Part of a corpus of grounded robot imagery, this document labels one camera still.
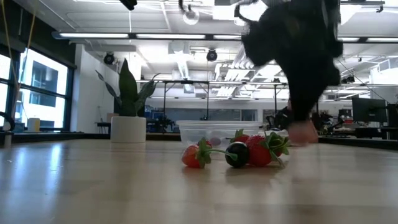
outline plastic container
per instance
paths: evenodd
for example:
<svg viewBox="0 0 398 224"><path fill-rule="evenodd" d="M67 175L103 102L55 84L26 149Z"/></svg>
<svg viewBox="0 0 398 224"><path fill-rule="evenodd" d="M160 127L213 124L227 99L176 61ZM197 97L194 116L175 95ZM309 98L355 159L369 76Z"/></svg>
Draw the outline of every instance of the plastic container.
<svg viewBox="0 0 398 224"><path fill-rule="evenodd" d="M258 121L177 121L180 127L181 142L196 144L202 138L211 142L214 148L226 149L229 140L235 137L236 130L244 129L244 134L258 134L262 122Z"/></svg>

